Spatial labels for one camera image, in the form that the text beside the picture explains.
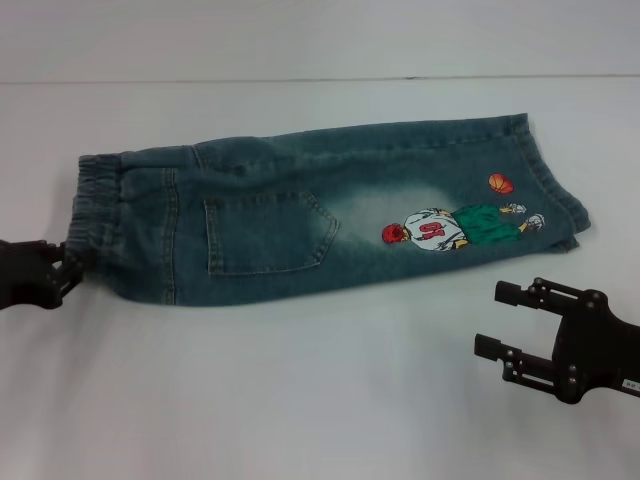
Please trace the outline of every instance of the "jeans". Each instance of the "jeans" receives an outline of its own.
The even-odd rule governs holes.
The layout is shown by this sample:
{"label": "jeans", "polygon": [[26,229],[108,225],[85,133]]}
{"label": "jeans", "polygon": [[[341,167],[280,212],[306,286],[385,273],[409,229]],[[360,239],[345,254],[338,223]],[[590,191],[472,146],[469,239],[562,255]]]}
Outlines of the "jeans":
{"label": "jeans", "polygon": [[567,252],[589,225],[523,114],[82,157],[67,255],[131,300],[235,305]]}

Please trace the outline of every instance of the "blue denim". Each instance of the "blue denim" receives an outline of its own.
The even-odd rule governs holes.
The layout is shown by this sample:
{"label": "blue denim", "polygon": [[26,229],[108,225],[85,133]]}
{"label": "blue denim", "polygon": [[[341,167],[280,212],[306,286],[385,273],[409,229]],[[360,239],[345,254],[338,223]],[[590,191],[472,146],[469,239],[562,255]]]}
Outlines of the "blue denim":
{"label": "blue denim", "polygon": [[575,248],[526,115],[80,159],[67,240],[131,300],[235,305]]}

